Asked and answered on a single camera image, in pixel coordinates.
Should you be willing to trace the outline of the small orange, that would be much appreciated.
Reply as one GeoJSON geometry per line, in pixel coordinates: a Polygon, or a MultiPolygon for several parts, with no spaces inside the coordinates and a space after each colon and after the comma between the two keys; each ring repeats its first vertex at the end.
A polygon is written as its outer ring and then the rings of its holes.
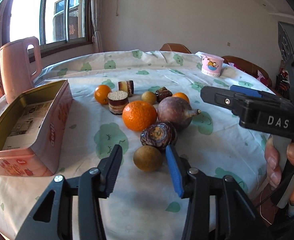
{"type": "Polygon", "coordinates": [[[99,85],[94,91],[95,100],[101,105],[108,104],[108,94],[112,89],[107,85],[99,85]]]}
{"type": "Polygon", "coordinates": [[[181,99],[185,100],[187,103],[190,103],[188,96],[184,93],[177,92],[177,93],[173,94],[172,97],[181,98],[181,99]]]}

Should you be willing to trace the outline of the purple passion fruit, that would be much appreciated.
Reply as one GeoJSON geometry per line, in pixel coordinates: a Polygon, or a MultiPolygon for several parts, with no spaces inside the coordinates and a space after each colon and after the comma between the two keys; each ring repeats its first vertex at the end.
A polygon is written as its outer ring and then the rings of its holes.
{"type": "Polygon", "coordinates": [[[163,99],[157,110],[158,120],[171,123],[177,131],[186,129],[192,118],[200,113],[199,109],[192,109],[186,100],[172,96],[163,99]]]}

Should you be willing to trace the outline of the brown longan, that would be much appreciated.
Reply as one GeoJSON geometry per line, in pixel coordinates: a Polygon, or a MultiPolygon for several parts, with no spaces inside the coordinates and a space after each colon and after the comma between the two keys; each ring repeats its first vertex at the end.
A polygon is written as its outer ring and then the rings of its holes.
{"type": "Polygon", "coordinates": [[[142,94],[141,100],[154,105],[157,102],[157,96],[151,91],[146,91],[142,94]]]}
{"type": "Polygon", "coordinates": [[[144,172],[153,172],[163,164],[161,152],[152,146],[142,146],[133,154],[135,166],[144,172]]]}

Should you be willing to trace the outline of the dark brown water chestnut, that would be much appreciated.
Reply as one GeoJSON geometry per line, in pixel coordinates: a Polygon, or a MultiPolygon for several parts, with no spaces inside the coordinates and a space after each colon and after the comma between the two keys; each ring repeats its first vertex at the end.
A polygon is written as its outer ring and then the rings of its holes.
{"type": "Polygon", "coordinates": [[[152,146],[161,153],[165,152],[168,145],[175,145],[177,131],[170,122],[157,122],[144,129],[140,135],[140,142],[143,146],[152,146]]]}

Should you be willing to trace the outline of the large orange mandarin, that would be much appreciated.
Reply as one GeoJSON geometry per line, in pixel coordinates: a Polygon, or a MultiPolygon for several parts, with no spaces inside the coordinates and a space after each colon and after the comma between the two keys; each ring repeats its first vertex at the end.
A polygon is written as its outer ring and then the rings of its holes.
{"type": "Polygon", "coordinates": [[[150,103],[137,100],[125,106],[122,119],[128,129],[141,132],[157,121],[157,111],[150,103]]]}

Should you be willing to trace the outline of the brown leather chair right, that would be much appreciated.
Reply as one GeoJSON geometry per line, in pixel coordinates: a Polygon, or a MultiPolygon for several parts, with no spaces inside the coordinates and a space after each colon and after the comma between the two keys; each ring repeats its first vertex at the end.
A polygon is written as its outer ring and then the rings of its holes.
{"type": "Polygon", "coordinates": [[[258,65],[235,56],[223,56],[224,62],[255,77],[268,88],[272,87],[272,80],[268,73],[258,65]]]}

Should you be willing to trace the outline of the brown leather chair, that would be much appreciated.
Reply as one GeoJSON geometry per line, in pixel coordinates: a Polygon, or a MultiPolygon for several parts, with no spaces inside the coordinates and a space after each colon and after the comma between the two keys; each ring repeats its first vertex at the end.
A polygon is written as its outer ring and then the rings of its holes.
{"type": "Polygon", "coordinates": [[[224,62],[255,77],[268,88],[272,87],[272,80],[268,73],[258,65],[235,56],[223,56],[224,62]]]}
{"type": "Polygon", "coordinates": [[[191,51],[186,46],[179,43],[165,43],[160,48],[160,51],[173,51],[178,53],[191,54],[191,51]]]}

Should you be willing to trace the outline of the pink cartoon cup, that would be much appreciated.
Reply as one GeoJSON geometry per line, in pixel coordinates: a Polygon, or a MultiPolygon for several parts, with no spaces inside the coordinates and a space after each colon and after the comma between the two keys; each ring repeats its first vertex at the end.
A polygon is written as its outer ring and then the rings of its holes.
{"type": "Polygon", "coordinates": [[[219,77],[221,75],[224,59],[222,57],[203,53],[201,72],[212,77],[219,77]]]}

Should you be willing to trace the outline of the brown leather chair left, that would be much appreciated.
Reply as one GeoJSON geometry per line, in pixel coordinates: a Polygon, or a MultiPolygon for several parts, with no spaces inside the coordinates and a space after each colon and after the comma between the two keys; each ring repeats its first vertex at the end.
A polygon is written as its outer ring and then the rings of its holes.
{"type": "Polygon", "coordinates": [[[160,51],[173,51],[178,53],[191,54],[191,51],[186,46],[179,43],[165,43],[160,48],[160,51]]]}

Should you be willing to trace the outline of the pink metal tin box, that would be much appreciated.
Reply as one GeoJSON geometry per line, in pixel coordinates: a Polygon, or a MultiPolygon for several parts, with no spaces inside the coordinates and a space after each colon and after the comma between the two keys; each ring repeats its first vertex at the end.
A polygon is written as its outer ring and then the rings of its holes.
{"type": "Polygon", "coordinates": [[[46,177],[58,169],[72,104],[66,79],[18,96],[0,116],[0,176],[46,177]]]}

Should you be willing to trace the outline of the pink electric kettle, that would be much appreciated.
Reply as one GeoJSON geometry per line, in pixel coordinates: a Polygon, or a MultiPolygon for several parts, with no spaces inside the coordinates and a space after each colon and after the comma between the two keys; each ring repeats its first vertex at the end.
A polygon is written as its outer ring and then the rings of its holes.
{"type": "Polygon", "coordinates": [[[42,71],[39,40],[36,37],[8,42],[0,48],[0,73],[5,98],[11,104],[20,94],[35,87],[42,71]],[[36,71],[31,72],[28,46],[33,46],[36,71]]]}

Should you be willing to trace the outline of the beige curtain right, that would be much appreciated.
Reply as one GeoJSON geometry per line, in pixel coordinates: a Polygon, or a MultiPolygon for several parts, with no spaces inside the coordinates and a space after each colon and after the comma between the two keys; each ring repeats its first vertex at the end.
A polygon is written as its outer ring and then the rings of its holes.
{"type": "Polygon", "coordinates": [[[102,43],[101,32],[100,32],[101,9],[102,9],[102,0],[91,0],[91,22],[93,26],[92,41],[93,41],[95,53],[103,52],[103,43],[102,43]]]}

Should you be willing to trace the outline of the window with green frame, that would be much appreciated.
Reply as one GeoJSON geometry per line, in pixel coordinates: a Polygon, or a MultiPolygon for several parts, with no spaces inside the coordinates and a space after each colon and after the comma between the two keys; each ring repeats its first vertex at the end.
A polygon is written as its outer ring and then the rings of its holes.
{"type": "Polygon", "coordinates": [[[90,0],[9,0],[3,43],[36,37],[43,53],[90,42],[90,0]]]}

